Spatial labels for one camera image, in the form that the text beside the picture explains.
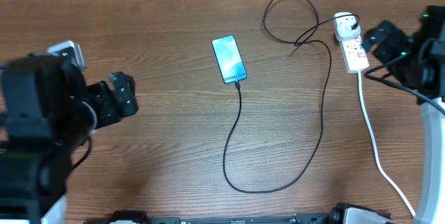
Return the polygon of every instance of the white power strip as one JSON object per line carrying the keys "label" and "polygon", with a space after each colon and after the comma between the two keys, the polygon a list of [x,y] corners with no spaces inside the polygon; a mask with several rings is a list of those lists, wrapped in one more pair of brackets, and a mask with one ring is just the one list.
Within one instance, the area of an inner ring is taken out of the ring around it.
{"label": "white power strip", "polygon": [[[347,15],[350,13],[341,12],[336,13],[335,17],[341,15]],[[362,38],[360,37],[360,27],[357,27],[358,36],[351,40],[343,40],[341,37],[341,33],[339,33],[339,29],[342,26],[352,26],[355,24],[354,16],[346,16],[341,17],[339,19],[334,20],[335,27],[335,35],[340,43],[341,54],[343,55],[343,59],[345,61],[346,71],[349,74],[355,74],[359,71],[365,70],[369,67],[368,57],[366,56],[366,52],[362,47]]]}

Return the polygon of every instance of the power adapter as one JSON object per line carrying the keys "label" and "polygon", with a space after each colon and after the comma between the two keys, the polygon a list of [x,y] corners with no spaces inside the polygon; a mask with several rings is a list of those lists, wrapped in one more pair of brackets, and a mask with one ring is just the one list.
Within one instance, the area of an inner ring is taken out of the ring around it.
{"label": "power adapter", "polygon": [[[340,12],[336,13],[335,17],[349,14],[351,13]],[[362,47],[360,25],[356,29],[352,29],[355,23],[354,16],[346,16],[334,20],[335,36],[339,40],[346,71],[349,74],[361,72],[369,67],[368,57]]]}

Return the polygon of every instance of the smartphone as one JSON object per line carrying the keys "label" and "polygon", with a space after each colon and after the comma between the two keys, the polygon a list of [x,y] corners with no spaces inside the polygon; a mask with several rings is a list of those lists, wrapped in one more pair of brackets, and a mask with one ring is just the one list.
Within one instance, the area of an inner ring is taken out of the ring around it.
{"label": "smartphone", "polygon": [[247,79],[248,73],[245,71],[244,63],[233,35],[212,40],[211,44],[215,51],[224,83],[229,84]]}

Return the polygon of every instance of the white cable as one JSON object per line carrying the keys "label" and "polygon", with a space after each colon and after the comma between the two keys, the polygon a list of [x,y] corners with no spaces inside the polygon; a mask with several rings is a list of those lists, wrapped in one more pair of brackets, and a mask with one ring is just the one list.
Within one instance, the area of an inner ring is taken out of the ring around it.
{"label": "white cable", "polygon": [[369,135],[371,136],[371,141],[373,143],[373,149],[374,149],[374,157],[375,157],[375,162],[377,163],[377,167],[378,170],[380,171],[380,173],[383,175],[383,177],[394,187],[394,189],[397,191],[397,193],[401,196],[401,198],[403,199],[403,202],[405,202],[406,206],[408,207],[408,209],[410,210],[412,216],[414,217],[416,215],[416,212],[414,211],[414,209],[411,207],[410,202],[408,201],[408,199],[405,197],[405,195],[402,193],[402,191],[399,189],[399,187],[396,185],[396,183],[394,183],[392,181],[391,178],[389,178],[389,176],[383,171],[382,166],[380,165],[380,160],[378,158],[378,150],[377,150],[377,144],[375,143],[375,137],[374,137],[374,132],[373,129],[371,127],[371,123],[369,122],[369,118],[368,118],[368,113],[366,112],[366,107],[364,105],[364,100],[363,100],[363,89],[362,89],[362,73],[359,71],[358,73],[358,84],[359,84],[359,100],[360,100],[360,106],[362,106],[362,111],[363,111],[363,116],[364,116],[364,120],[366,122],[366,126],[368,127],[369,130]]}

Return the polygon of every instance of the wooden table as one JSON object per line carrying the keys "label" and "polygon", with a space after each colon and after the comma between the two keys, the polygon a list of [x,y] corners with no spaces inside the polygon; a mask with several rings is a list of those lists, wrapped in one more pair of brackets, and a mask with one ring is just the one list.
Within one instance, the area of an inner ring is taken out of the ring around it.
{"label": "wooden table", "polygon": [[[272,189],[306,164],[320,131],[319,104],[328,67],[322,45],[271,40],[261,27],[270,0],[0,0],[0,58],[73,40],[88,59],[88,83],[123,71],[133,75],[136,116],[94,135],[90,158],[68,181],[68,223],[116,209],[150,216],[207,218],[289,216],[328,211],[351,202],[412,217],[378,172],[357,99],[357,77],[347,74],[333,25],[314,39],[332,50],[325,99],[325,133],[298,183],[268,195],[232,190],[223,177],[223,148],[238,110],[233,85],[220,77],[211,40],[234,34],[249,78],[243,112],[227,154],[227,172],[242,189]],[[295,40],[314,25],[303,0],[277,0],[268,27]],[[321,20],[339,11],[361,16],[363,30],[390,19],[407,33],[427,5],[445,0],[311,0]],[[371,65],[377,65],[374,57]],[[365,96],[381,162],[417,209],[422,183],[423,126],[413,96],[365,81]],[[79,148],[77,160],[85,151]]]}

